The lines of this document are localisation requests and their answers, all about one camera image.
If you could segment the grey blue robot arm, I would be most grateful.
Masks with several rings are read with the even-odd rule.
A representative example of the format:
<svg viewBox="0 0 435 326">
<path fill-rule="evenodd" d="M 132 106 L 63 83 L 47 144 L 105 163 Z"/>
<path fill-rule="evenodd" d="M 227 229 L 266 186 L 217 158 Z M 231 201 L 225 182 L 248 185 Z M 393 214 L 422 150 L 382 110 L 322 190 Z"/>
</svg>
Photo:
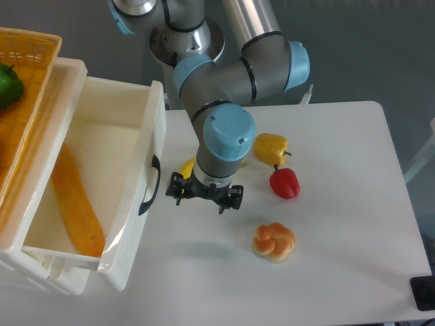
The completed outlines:
<svg viewBox="0 0 435 326">
<path fill-rule="evenodd" d="M 232 180 L 256 133 L 244 106 L 305 83 L 310 74 L 305 47 L 283 37 L 269 1 L 224 2 L 241 55 L 222 66 L 224 36 L 206 16 L 204 1 L 110 1 L 108 6 L 121 33 L 151 30 L 152 53 L 173 78 L 169 99 L 182 103 L 199 142 L 190 176 L 173 173 L 167 196 L 238 209 L 243 187 Z"/>
</svg>

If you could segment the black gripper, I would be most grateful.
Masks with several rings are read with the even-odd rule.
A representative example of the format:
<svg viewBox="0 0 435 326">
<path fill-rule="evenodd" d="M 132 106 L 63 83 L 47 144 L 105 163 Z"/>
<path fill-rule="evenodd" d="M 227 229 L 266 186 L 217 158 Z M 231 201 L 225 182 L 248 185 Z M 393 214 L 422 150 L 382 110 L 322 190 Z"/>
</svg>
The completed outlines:
<svg viewBox="0 0 435 326">
<path fill-rule="evenodd" d="M 165 195 L 175 199 L 180 205 L 183 199 L 202 198 L 218 202 L 219 214 L 227 209 L 239 210 L 243 201 L 243 186 L 233 185 L 218 188 L 216 185 L 204 185 L 195 176 L 185 179 L 181 173 L 172 172 Z"/>
</svg>

